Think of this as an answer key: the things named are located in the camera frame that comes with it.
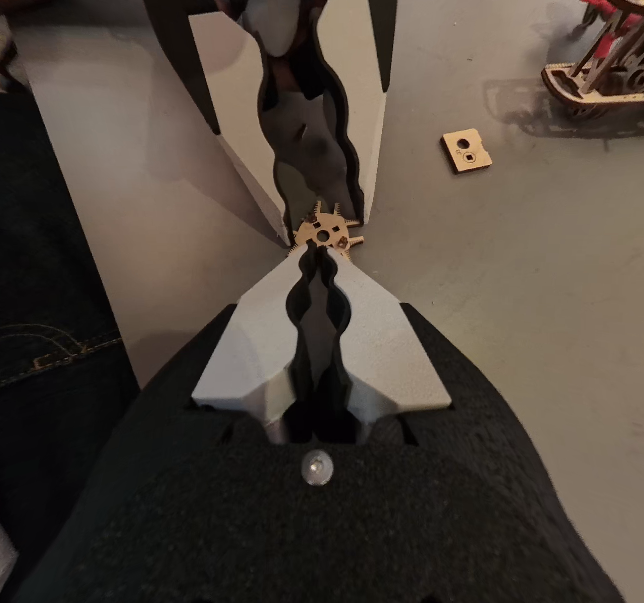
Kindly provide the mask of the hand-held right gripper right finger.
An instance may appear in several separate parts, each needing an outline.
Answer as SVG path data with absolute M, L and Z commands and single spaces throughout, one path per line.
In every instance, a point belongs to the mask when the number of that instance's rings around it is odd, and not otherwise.
M 319 248 L 329 366 L 315 393 L 316 432 L 363 443 L 388 416 L 444 409 L 452 399 L 399 300 L 331 248 Z

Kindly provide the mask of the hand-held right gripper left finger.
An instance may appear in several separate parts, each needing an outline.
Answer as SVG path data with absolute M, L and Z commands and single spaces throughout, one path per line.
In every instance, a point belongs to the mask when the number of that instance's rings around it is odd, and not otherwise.
M 240 297 L 191 395 L 198 406 L 245 412 L 271 443 L 289 440 L 285 414 L 313 386 L 302 319 L 317 267 L 318 247 L 296 246 Z

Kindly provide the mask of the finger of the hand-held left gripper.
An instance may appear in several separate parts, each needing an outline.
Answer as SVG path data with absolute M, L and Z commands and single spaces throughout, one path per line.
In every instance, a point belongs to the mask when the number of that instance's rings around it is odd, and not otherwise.
M 265 69 L 260 44 L 226 14 L 189 16 L 191 32 L 219 125 L 219 143 L 277 236 L 292 231 L 275 180 L 276 156 L 260 124 Z
M 339 87 L 336 127 L 356 158 L 361 220 L 366 224 L 374 201 L 387 98 L 369 0 L 326 0 L 313 37 L 323 74 Z

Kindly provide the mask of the wooden toothed gear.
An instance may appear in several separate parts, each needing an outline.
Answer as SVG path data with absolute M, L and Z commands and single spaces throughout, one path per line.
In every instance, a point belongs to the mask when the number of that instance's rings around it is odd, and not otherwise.
M 347 219 L 342 215 L 340 203 L 334 204 L 333 211 L 323 212 L 321 201 L 316 201 L 313 209 L 305 216 L 300 227 L 293 231 L 293 254 L 301 245 L 314 244 L 318 247 L 333 249 L 337 254 L 351 261 L 350 250 L 365 242 L 362 235 L 352 237 L 350 229 L 361 223 L 357 219 Z

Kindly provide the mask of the square wooden plate with holes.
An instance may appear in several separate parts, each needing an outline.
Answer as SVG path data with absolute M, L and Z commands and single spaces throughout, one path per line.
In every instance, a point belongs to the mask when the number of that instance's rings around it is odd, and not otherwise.
M 483 170 L 493 164 L 479 131 L 474 128 L 444 133 L 441 142 L 457 174 Z

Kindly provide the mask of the wooden biplane model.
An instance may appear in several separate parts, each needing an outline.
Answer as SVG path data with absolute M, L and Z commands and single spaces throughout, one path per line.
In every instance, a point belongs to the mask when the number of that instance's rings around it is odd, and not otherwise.
M 575 63 L 553 63 L 541 72 L 552 96 L 573 117 L 601 117 L 643 104 L 643 0 L 579 0 L 586 5 L 579 29 L 598 19 L 603 27 Z

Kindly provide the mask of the person's leg in jeans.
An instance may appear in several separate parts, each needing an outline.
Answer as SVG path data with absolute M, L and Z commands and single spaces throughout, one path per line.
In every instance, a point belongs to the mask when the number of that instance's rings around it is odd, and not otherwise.
M 1 527 L 12 600 L 139 394 L 34 98 L 1 94 Z

